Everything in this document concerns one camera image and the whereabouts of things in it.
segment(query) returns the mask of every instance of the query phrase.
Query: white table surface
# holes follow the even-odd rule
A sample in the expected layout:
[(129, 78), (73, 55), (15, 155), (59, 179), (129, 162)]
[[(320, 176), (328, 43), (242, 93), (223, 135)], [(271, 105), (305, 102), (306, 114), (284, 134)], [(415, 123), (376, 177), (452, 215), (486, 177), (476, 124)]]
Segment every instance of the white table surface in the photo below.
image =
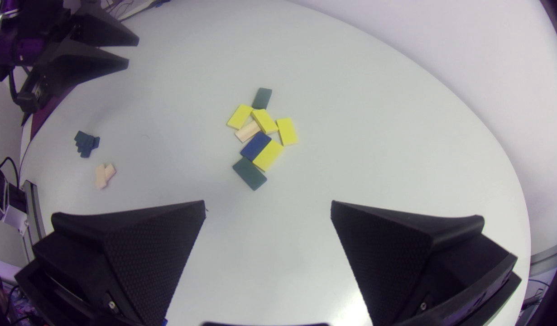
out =
[[(373, 37), (287, 2), (171, 2), (126, 21), (124, 72), (79, 85), (27, 151), (45, 228), (57, 211), (96, 214), (204, 199), (207, 219), (166, 318), (169, 326), (371, 325), (330, 221), (331, 200), (438, 216), (485, 217), (518, 256), (523, 282), (491, 325), (516, 322), (530, 234), (514, 169), (481, 121), (423, 68)], [(286, 147), (253, 192), (232, 170), (225, 126), (258, 87)], [(100, 136), (88, 159), (78, 130)], [(94, 169), (117, 174), (101, 191)]]

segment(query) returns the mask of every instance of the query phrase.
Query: domino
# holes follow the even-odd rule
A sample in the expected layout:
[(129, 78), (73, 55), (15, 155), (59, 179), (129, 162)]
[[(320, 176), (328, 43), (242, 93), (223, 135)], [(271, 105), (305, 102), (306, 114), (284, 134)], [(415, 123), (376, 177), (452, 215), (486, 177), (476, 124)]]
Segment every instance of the domino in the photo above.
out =
[(279, 131), (278, 126), (274, 123), (265, 109), (254, 110), (252, 112), (252, 118), (254, 118), (258, 126), (260, 126), (260, 129), (265, 134), (272, 134), (273, 132)]
[(105, 181), (105, 167), (100, 164), (96, 167), (96, 188), (103, 189), (107, 186)]
[(283, 146), (296, 144), (299, 142), (295, 127), (293, 127), (293, 120), (291, 118), (284, 118), (277, 120), (278, 134)]
[(91, 149), (82, 147), (82, 151), (81, 151), (81, 154), (80, 154), (81, 157), (88, 158), (90, 156), (90, 154), (91, 154)]
[(109, 164), (107, 165), (107, 167), (105, 167), (104, 170), (105, 173), (105, 182), (109, 182), (109, 179), (111, 179), (111, 177), (115, 174), (115, 168), (113, 167), (113, 164)]
[(278, 155), (283, 151), (283, 148), (284, 147), (281, 146), (281, 144), (271, 140), (260, 152), (260, 154), (256, 156), (252, 163), (262, 171), (266, 172)]
[(266, 182), (266, 176), (258, 171), (246, 157), (241, 158), (232, 168), (252, 190), (258, 189)]
[(262, 87), (259, 88), (256, 96), (254, 97), (254, 101), (252, 101), (252, 107), (254, 107), (254, 109), (266, 109), (269, 105), (270, 95), (272, 93), (272, 89)]
[(92, 150), (95, 150), (99, 147), (99, 137), (94, 138), (94, 145), (92, 146)]
[(240, 154), (253, 161), (270, 141), (269, 136), (262, 132), (257, 132), (250, 142), (244, 146), (243, 150), (240, 151)]
[(246, 105), (239, 105), (232, 117), (226, 123), (227, 126), (235, 128), (236, 130), (242, 128), (244, 122), (252, 112), (252, 107)]
[(86, 144), (87, 136), (88, 136), (88, 134), (86, 134), (86, 133), (84, 133), (80, 130), (80, 131), (77, 132), (77, 134), (75, 135), (75, 138), (73, 138), (73, 140), (75, 140), (77, 146), (82, 146), (82, 145)]
[(243, 143), (252, 138), (257, 132), (260, 132), (260, 127), (255, 120), (252, 120), (235, 132), (235, 136)]

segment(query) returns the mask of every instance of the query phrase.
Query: navy blue block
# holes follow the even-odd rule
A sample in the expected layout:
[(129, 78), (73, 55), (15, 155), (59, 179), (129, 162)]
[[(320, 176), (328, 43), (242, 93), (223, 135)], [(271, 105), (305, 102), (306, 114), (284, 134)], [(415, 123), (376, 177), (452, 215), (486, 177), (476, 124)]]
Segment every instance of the navy blue block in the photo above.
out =
[(98, 147), (99, 147), (99, 137), (96, 137), (94, 138), (94, 146), (91, 149), (95, 150)]
[(272, 89), (259, 88), (256, 97), (254, 97), (254, 101), (252, 101), (252, 107), (254, 107), (254, 109), (266, 109), (269, 105), (270, 95), (272, 93)]
[(266, 145), (270, 143), (270, 137), (266, 136), (262, 132), (257, 132), (254, 137), (244, 146), (243, 150), (240, 151), (240, 154), (254, 161), (254, 159), (260, 154), (260, 152), (266, 147)]
[(89, 149), (92, 148), (92, 147), (94, 147), (94, 140), (95, 140), (94, 136), (89, 136), (89, 135), (88, 135), (88, 136), (87, 136), (87, 140), (86, 140), (85, 147), (87, 147), (87, 148), (89, 148)]
[(252, 190), (258, 189), (258, 187), (266, 182), (266, 176), (251, 161), (248, 161), (246, 157), (241, 158), (232, 168)]
[(91, 149), (83, 149), (82, 157), (87, 158), (90, 156), (90, 154), (91, 154)]
[(75, 138), (73, 138), (73, 140), (75, 140), (77, 142), (77, 146), (83, 146), (86, 144), (87, 138), (88, 138), (88, 134), (82, 132), (81, 130), (77, 132), (77, 134), (75, 135)]

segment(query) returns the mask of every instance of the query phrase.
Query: pile of blocks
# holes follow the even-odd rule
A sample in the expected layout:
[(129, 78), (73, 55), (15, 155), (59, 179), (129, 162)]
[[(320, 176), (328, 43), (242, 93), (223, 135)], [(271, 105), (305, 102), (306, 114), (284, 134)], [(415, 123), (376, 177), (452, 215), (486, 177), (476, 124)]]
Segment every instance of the pile of blocks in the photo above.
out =
[[(275, 122), (266, 111), (271, 94), (272, 89), (258, 89), (252, 106), (240, 105), (226, 124), (237, 130), (235, 136), (242, 143), (250, 140), (240, 151), (243, 157), (233, 165), (233, 169), (252, 190), (266, 182), (266, 176), (260, 170), (268, 171), (284, 146), (298, 143), (291, 118)], [(245, 125), (249, 116), (253, 121)], [(282, 145), (268, 136), (274, 132), (279, 133)]]
[(77, 132), (73, 140), (75, 140), (77, 152), (81, 153), (84, 158), (89, 157), (91, 151), (99, 147), (99, 137), (90, 136), (81, 130)]

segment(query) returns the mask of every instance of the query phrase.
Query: blue block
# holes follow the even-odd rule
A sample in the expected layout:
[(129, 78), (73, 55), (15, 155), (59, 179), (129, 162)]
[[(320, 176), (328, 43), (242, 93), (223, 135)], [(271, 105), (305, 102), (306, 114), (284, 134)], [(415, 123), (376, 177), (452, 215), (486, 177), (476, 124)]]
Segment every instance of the blue block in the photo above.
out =
[(87, 140), (86, 140), (86, 144), (85, 147), (87, 147), (88, 149), (94, 147), (94, 136), (87, 136)]
[(88, 138), (88, 134), (82, 132), (81, 130), (77, 132), (77, 134), (75, 135), (75, 138), (73, 138), (73, 140), (76, 141), (77, 146), (83, 146), (86, 144), (87, 138)]
[(91, 154), (91, 149), (83, 149), (82, 151), (82, 157), (84, 158), (88, 158)]
[(91, 149), (95, 150), (98, 147), (99, 147), (99, 137), (96, 137), (94, 138), (94, 146)]
[(268, 143), (270, 143), (270, 137), (266, 136), (263, 132), (257, 132), (250, 142), (244, 146), (243, 150), (240, 151), (240, 154), (254, 161)]
[(248, 161), (246, 157), (241, 158), (232, 168), (252, 190), (258, 189), (258, 187), (266, 182), (266, 176), (251, 161)]

